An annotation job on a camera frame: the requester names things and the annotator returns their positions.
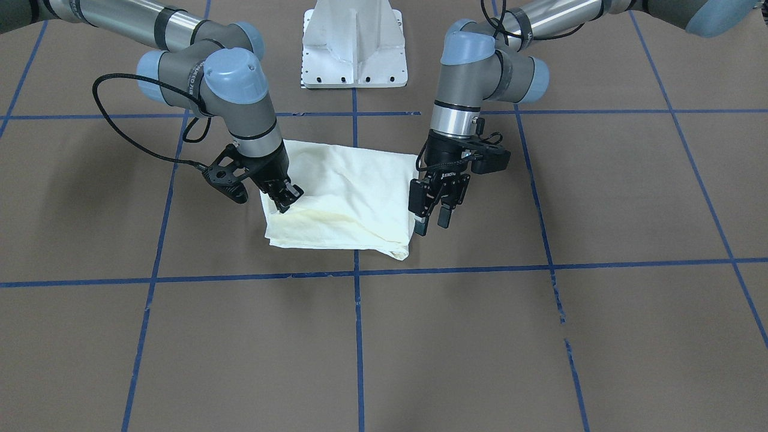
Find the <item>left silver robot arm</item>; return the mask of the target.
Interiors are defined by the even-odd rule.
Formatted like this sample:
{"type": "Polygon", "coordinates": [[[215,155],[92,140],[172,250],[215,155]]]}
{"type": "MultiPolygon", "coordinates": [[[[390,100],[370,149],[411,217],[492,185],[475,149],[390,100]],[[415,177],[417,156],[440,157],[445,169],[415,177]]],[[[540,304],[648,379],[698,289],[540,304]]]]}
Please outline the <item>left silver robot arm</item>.
{"type": "Polygon", "coordinates": [[[549,68],[523,54],[535,42],[567,37],[587,22],[626,11],[645,12],[711,38],[735,27],[753,7],[752,1],[534,1],[503,5],[497,16],[484,12],[481,22],[455,22],[445,34],[430,133],[415,164],[422,177],[410,183],[414,232],[426,234],[434,209],[439,209],[439,227],[449,227],[471,174],[507,169],[511,154],[502,146],[503,137],[483,136],[480,112],[487,100],[524,104],[543,96],[549,68]]]}

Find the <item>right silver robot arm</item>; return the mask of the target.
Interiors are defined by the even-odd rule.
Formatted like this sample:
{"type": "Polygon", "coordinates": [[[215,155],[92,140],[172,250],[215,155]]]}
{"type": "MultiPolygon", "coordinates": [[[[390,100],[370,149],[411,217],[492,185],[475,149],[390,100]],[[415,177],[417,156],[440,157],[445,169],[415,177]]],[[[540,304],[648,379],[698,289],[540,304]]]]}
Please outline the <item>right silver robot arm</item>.
{"type": "Polygon", "coordinates": [[[92,85],[98,95],[110,79],[131,79],[151,100],[188,109],[197,119],[220,117],[233,142],[211,164],[185,160],[208,184],[238,204],[252,180],[279,212],[304,193],[288,175],[289,156],[261,66],[265,44],[246,22],[229,25],[154,1],[3,1],[2,33],[59,19],[104,28],[151,47],[134,74],[113,73],[92,85]]]}

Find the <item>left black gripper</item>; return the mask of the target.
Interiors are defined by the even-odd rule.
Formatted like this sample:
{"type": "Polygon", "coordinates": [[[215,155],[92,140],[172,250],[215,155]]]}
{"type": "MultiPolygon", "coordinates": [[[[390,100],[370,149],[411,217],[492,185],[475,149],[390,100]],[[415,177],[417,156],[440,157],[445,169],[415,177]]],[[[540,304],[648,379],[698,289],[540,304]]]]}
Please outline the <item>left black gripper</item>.
{"type": "Polygon", "coordinates": [[[414,234],[425,237],[434,207],[440,204],[438,225],[448,229],[453,210],[463,204],[471,176],[471,151],[464,141],[430,130],[425,145],[417,156],[417,172],[423,179],[411,180],[408,209],[414,213],[414,234]]]}

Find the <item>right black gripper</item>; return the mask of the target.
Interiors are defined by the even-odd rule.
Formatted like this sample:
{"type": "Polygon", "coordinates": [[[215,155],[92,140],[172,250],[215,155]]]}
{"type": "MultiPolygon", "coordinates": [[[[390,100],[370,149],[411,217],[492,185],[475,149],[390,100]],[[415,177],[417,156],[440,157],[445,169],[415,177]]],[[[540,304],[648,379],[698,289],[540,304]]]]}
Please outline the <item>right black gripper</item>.
{"type": "Polygon", "coordinates": [[[279,213],[284,214],[303,194],[304,190],[293,184],[288,175],[290,160],[284,144],[269,155],[250,158],[244,156],[251,179],[258,189],[274,202],[279,213]]]}

